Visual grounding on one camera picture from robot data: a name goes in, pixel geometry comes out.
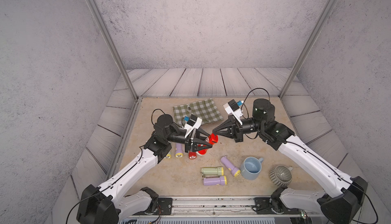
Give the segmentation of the purple flashlight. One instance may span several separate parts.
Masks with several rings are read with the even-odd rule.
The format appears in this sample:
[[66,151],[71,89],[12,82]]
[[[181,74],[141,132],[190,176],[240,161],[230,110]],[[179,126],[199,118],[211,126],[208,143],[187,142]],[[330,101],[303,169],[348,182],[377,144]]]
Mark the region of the purple flashlight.
[[213,185],[227,185],[226,176],[218,176],[218,177],[208,177],[203,179],[204,186],[213,186]]
[[221,163],[231,172],[231,174],[234,176],[234,177],[237,177],[241,170],[236,167],[228,158],[227,156],[223,156],[221,158]]
[[175,157],[182,158],[183,157],[183,145],[181,143],[176,143],[175,146]]

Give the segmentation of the green flashlight top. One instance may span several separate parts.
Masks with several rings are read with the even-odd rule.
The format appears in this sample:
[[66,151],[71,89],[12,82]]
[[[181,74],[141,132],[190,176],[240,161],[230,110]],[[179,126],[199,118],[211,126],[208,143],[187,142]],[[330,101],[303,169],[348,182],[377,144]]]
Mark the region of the green flashlight top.
[[169,153],[166,155],[165,159],[171,159],[171,158],[172,158],[172,154],[171,154],[171,152],[169,152]]

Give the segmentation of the green flashlight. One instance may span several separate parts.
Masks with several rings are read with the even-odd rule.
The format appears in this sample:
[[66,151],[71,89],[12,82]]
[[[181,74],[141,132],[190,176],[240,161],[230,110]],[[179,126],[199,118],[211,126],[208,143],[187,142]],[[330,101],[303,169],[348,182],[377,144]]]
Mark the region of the green flashlight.
[[172,154],[171,154],[171,152],[169,152],[169,153],[166,155],[165,159],[171,159],[171,158],[172,158]]
[[223,167],[204,167],[204,168],[201,168],[201,174],[204,178],[223,176],[224,175],[224,168]]

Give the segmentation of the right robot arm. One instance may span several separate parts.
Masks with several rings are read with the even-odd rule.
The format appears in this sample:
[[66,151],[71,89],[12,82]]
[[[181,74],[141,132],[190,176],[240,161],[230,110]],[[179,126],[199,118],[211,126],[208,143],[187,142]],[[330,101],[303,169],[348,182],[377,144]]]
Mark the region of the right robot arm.
[[310,149],[288,126],[276,121],[275,106],[270,99],[256,99],[252,116],[242,118],[245,101],[231,100],[224,105],[228,119],[214,128],[213,133],[242,142],[255,133],[274,150],[289,157],[322,187],[323,191],[295,190],[280,186],[270,196],[269,209],[283,214],[289,209],[301,209],[323,214],[334,224],[349,224],[363,206],[368,183],[362,177],[352,178]]

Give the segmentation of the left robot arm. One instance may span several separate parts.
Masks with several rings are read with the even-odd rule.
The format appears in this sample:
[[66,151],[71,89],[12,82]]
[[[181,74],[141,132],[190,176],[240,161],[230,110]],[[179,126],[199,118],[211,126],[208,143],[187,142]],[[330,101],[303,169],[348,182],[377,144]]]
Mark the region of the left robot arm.
[[159,213],[159,195],[149,187],[127,196],[126,193],[150,169],[158,165],[170,152],[172,143],[185,147],[186,152],[198,152],[211,148],[218,137],[201,128],[202,120],[194,115],[186,117],[180,127],[168,114],[159,116],[154,131],[141,146],[140,153],[121,171],[101,183],[84,189],[76,220],[80,224],[117,224],[139,212]]

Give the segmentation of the purple flashlight bottom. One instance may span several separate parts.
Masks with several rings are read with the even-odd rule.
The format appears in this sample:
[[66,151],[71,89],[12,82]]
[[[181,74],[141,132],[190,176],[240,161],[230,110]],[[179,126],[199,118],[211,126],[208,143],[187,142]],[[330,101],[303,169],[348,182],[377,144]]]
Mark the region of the purple flashlight bottom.
[[213,185],[227,185],[226,176],[218,176],[218,177],[208,177],[203,179],[204,186],[213,186]]

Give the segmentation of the green checkered cloth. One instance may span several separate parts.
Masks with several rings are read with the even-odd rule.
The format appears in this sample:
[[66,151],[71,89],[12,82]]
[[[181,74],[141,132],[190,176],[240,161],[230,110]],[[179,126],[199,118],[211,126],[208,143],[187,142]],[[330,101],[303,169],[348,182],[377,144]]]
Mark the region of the green checkered cloth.
[[174,106],[174,119],[179,125],[184,125],[184,118],[190,117],[186,111],[187,105],[192,107],[193,115],[202,119],[202,125],[220,122],[223,120],[223,116],[218,110],[215,101],[213,99],[205,99],[198,102]]

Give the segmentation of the metal spoon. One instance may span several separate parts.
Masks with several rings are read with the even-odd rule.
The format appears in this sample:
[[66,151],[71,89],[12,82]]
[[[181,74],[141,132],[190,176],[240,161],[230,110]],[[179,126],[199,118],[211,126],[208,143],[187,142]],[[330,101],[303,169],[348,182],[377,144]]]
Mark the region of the metal spoon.
[[188,114],[188,115],[193,114],[192,107],[191,107],[190,105],[187,105],[186,111],[187,111],[187,114]]

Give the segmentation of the blue mug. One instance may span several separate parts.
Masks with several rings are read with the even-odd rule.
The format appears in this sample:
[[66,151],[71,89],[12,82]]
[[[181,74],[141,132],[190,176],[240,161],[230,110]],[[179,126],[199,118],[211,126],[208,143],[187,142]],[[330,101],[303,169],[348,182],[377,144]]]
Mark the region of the blue mug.
[[240,174],[246,180],[255,180],[262,171],[264,158],[247,157],[240,166]]

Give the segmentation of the grey ribbed bowl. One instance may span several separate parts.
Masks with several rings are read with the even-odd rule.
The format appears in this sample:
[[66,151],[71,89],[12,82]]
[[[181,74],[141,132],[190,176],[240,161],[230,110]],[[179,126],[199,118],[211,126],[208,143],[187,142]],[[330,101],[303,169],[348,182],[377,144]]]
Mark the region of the grey ribbed bowl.
[[269,171],[269,178],[277,187],[287,187],[292,181],[293,167],[275,166]]

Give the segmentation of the metal base rail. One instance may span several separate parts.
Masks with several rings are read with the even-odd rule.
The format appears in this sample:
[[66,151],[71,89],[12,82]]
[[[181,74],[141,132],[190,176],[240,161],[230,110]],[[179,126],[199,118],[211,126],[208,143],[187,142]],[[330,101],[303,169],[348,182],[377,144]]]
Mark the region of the metal base rail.
[[289,209],[275,214],[267,196],[164,197],[161,216],[134,215],[122,224],[330,224],[325,216]]

